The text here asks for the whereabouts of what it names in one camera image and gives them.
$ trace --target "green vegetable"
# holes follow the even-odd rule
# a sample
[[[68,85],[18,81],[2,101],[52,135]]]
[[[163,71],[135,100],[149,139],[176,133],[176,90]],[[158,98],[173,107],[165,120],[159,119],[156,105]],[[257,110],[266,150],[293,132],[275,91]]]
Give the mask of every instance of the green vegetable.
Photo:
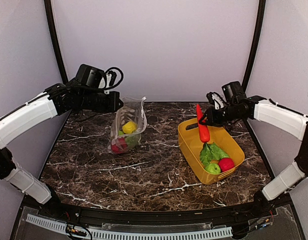
[[[204,143],[199,154],[199,159],[204,166],[208,166],[212,160],[220,160],[229,157],[230,156],[219,148],[215,142],[213,144]]]
[[[128,146],[138,144],[139,140],[140,140],[140,135],[139,134],[127,136],[125,138],[125,141],[126,141]]]
[[[222,172],[220,166],[216,163],[210,163],[205,167],[205,170],[210,174],[220,174]]]

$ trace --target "yellow basket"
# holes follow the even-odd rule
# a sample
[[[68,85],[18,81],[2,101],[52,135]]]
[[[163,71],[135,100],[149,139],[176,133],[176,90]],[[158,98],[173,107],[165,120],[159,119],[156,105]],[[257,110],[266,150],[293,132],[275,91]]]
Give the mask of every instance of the yellow basket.
[[[184,157],[194,171],[195,175],[202,184],[209,185],[234,173],[239,165],[243,163],[245,156],[240,146],[223,127],[208,126],[210,134],[210,140],[208,143],[216,143],[217,146],[223,149],[233,160],[235,167],[219,174],[207,172],[200,161],[200,152],[203,148],[203,143],[200,140],[199,128],[196,127],[187,130],[188,126],[197,123],[197,118],[193,118],[178,125],[178,143]]]

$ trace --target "green lettuce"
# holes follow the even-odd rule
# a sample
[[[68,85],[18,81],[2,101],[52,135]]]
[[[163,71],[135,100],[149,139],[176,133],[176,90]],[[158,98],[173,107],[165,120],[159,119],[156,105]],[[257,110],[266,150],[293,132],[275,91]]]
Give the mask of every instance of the green lettuce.
[[[204,166],[211,163],[212,160],[221,160],[223,158],[229,158],[230,156],[218,147],[215,142],[212,144],[204,143],[202,150],[199,154],[199,159]]]

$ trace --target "green apple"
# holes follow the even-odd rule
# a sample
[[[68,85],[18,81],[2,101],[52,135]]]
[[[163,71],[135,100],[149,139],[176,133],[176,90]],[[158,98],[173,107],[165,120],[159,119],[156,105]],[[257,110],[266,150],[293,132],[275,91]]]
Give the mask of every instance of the green apple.
[[[210,163],[205,167],[205,170],[208,171],[210,174],[220,174],[221,168],[216,163]]]

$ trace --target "red tomato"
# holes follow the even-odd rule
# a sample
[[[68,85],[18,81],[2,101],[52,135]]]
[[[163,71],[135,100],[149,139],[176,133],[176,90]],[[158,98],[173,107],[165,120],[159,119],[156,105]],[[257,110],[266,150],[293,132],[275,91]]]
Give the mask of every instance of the red tomato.
[[[222,173],[235,167],[233,160],[231,158],[228,158],[228,157],[222,158],[218,162],[218,165],[219,165],[220,169],[222,170]]]

